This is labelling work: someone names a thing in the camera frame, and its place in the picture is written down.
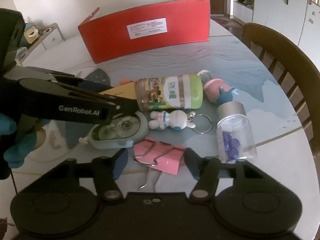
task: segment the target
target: blue toy head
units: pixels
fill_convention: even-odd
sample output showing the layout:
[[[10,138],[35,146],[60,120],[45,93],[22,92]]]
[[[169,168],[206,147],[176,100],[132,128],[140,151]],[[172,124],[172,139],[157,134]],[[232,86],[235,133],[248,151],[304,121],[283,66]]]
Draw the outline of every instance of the blue toy head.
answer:
[[[231,88],[230,91],[225,92],[223,87],[219,87],[220,95],[217,97],[216,105],[221,106],[226,102],[231,102],[233,100],[233,94],[238,94],[236,88]]]

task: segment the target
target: white desk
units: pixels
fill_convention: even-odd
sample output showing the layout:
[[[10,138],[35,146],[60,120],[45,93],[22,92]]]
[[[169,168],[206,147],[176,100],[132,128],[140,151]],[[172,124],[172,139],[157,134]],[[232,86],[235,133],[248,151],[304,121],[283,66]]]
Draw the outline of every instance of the white desk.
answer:
[[[109,75],[112,86],[118,85],[123,78],[138,80],[144,77],[196,73],[202,69],[222,78],[231,87],[238,88],[239,95],[234,99],[243,103],[251,121],[255,142],[260,145],[255,165],[299,196],[303,212],[294,232],[301,239],[314,238],[320,223],[319,186],[313,157],[301,123],[286,95],[264,65],[241,41],[214,21],[211,21],[209,41],[205,42],[153,49],[95,65],[81,37],[75,37],[46,51],[34,60],[33,65],[69,72],[79,77],[85,77],[94,69],[100,68]],[[208,100],[204,100],[203,106],[196,112],[217,120],[216,107]],[[111,156],[115,152],[84,145],[69,150],[54,122],[46,130],[44,145],[30,153],[25,164],[13,171],[19,190],[66,158],[74,157],[78,163],[83,163],[90,162],[97,156]],[[199,135],[187,128],[178,133],[168,128],[166,131],[150,131],[148,136],[191,147],[201,156],[213,156],[217,153],[215,129]],[[145,182],[146,172],[144,166],[130,160],[117,184],[124,193],[137,191]],[[8,180],[0,183],[1,187],[13,189]],[[156,187],[157,191],[175,189],[189,193],[195,181],[186,167],[182,167],[178,176],[162,174],[153,183],[156,185],[152,185],[152,181],[148,182],[147,190]],[[92,182],[87,179],[82,179],[81,184],[93,189]],[[228,186],[230,181],[226,180],[219,185],[220,189]],[[0,194],[4,194],[5,202],[9,203],[13,191]],[[9,222],[12,222],[7,206],[1,206],[1,211],[1,217],[8,216]],[[12,237],[15,233],[13,230],[7,235]]]

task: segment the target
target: open cardboard box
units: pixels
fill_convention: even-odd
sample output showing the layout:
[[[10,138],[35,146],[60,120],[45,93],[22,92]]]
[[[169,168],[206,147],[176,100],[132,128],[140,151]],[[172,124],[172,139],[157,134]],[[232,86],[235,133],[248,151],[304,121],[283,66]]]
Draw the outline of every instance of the open cardboard box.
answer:
[[[176,44],[207,41],[209,0],[121,0],[79,26],[95,63]]]

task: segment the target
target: screw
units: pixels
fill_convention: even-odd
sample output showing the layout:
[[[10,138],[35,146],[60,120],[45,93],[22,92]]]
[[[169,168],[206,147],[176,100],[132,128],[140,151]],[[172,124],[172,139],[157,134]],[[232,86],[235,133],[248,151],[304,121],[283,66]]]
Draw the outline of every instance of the screw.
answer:
[[[118,198],[118,197],[120,197],[120,192],[119,191],[117,191],[117,190],[108,190],[108,191],[106,191],[105,193],[104,193],[104,195],[105,195],[105,197],[106,198]]]
[[[205,198],[209,195],[209,193],[203,189],[197,189],[192,192],[193,196],[196,198]]]
[[[152,199],[152,201],[153,201],[154,203],[159,203],[159,202],[161,202],[161,199],[158,198],[158,197],[155,197],[155,198]]]
[[[143,203],[146,205],[150,205],[150,204],[152,204],[152,201],[150,199],[144,199]]]

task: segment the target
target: teal glove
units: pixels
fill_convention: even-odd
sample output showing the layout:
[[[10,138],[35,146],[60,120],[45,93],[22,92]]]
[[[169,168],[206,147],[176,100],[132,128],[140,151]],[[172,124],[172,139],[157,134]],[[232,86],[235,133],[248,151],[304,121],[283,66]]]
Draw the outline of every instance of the teal glove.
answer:
[[[0,135],[10,135],[17,130],[17,125],[10,117],[0,114]],[[25,157],[35,149],[37,140],[36,132],[29,133],[17,144],[4,152],[4,160],[9,168],[19,168],[23,165]]]

